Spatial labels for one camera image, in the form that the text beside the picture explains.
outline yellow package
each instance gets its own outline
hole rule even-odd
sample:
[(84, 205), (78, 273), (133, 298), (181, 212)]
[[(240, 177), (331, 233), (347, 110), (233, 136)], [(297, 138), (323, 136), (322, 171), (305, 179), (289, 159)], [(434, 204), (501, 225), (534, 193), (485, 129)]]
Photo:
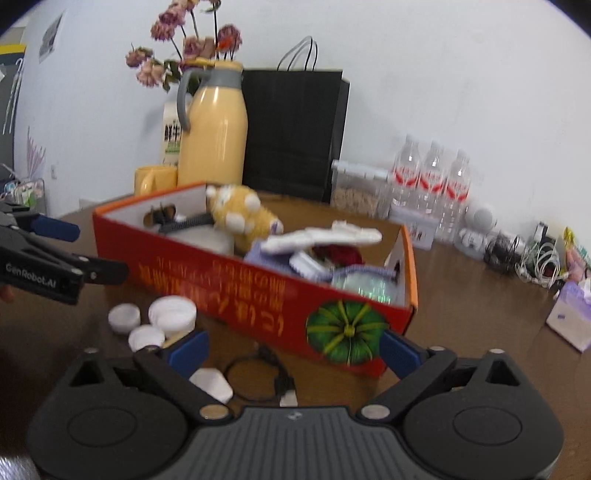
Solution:
[(591, 259), (587, 250), (577, 242), (577, 238), (569, 227), (564, 229), (563, 237), (569, 280), (579, 283), (585, 278), (591, 278)]

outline red cardboard box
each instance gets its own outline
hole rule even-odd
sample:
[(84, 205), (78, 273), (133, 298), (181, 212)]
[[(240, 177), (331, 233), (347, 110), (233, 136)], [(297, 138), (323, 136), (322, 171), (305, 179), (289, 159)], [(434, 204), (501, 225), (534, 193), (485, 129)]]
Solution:
[(404, 333), (418, 306), (407, 230), (320, 203), (270, 194), (262, 194), (261, 200), (279, 216), (286, 233), (307, 226), (329, 228), (334, 220), (379, 229), (382, 242), (360, 251), (368, 264), (393, 268), (400, 263), (395, 305), (249, 265), (238, 257), (216, 255), (143, 227), (151, 207), (174, 204), (187, 216), (204, 212), (204, 184), (96, 209), (98, 253), (126, 262), (133, 283), (163, 295), (191, 298), (201, 313), (222, 319), (260, 342), (355, 373), (380, 376), (384, 371), (384, 363), (377, 358), (381, 332), (391, 328)]

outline white cable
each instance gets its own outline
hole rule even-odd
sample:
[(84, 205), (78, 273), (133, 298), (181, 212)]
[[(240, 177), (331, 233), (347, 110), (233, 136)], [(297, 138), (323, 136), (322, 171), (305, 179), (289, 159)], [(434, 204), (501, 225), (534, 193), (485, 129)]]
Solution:
[[(533, 265), (535, 277), (527, 270), (528, 264)], [(547, 276), (544, 272), (549, 265), (553, 266), (552, 275)], [(544, 288), (551, 288), (557, 280), (566, 277), (560, 275), (560, 256), (556, 246), (549, 242), (542, 245), (529, 244), (525, 248), (521, 262), (515, 265), (515, 271), (522, 281), (536, 283)]]

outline dried flower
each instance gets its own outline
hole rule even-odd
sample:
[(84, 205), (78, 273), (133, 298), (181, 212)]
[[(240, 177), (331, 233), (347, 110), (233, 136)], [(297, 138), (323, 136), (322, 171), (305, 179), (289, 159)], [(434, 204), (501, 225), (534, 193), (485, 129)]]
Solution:
[(187, 12), (190, 12), (195, 8), (195, 5), (199, 3), (199, 0), (173, 0), (170, 4), (171, 7), (175, 5), (181, 6), (181, 8), (185, 9)]
[(172, 4), (168, 7), (166, 12), (161, 13), (158, 16), (158, 19), (164, 25), (172, 25), (174, 27), (178, 27), (179, 25), (184, 25), (184, 17), (187, 13), (186, 7), (181, 4)]
[(165, 25), (157, 21), (150, 30), (154, 40), (167, 41), (174, 37), (174, 25)]
[(131, 50), (125, 56), (125, 63), (128, 67), (136, 69), (145, 59), (151, 58), (154, 55), (154, 51), (150, 50), (149, 48), (136, 48), (135, 50)]
[(136, 78), (142, 85), (152, 88), (162, 83), (163, 76), (164, 66), (155, 64), (152, 60), (147, 60), (142, 65)]
[(197, 38), (187, 37), (183, 43), (183, 62), (194, 60), (197, 57), (211, 59), (216, 52), (216, 43), (213, 37)]
[(220, 53), (234, 53), (242, 45), (240, 30), (228, 24), (220, 28), (217, 33), (217, 50)]

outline bag handle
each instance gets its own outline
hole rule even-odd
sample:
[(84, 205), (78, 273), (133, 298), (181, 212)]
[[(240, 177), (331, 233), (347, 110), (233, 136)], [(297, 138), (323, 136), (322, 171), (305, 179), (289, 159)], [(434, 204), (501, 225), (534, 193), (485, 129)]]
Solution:
[(287, 66), (287, 71), (289, 72), (291, 66), (297, 60), (297, 57), (300, 55), (302, 50), (305, 49), (308, 42), (310, 43), (310, 46), (308, 49), (308, 56), (306, 57), (306, 63), (304, 65), (304, 70), (308, 70), (308, 62), (310, 61), (310, 57), (312, 55), (312, 48), (315, 48), (316, 54), (314, 56), (314, 64), (312, 65), (312, 71), (314, 71), (314, 69), (316, 68), (316, 62), (318, 61), (318, 42), (316, 40), (314, 40), (312, 38), (312, 36), (310, 36), (310, 35), (302, 38), (302, 40), (300, 40), (293, 48), (291, 48), (285, 55), (283, 55), (283, 57), (279, 61), (279, 64), (277, 65), (277, 71), (279, 71), (281, 69), (281, 64), (285, 61), (285, 59), (287, 57), (289, 57), (289, 55), (291, 55), (292, 53), (295, 52), (295, 54), (291, 58), (289, 65)]

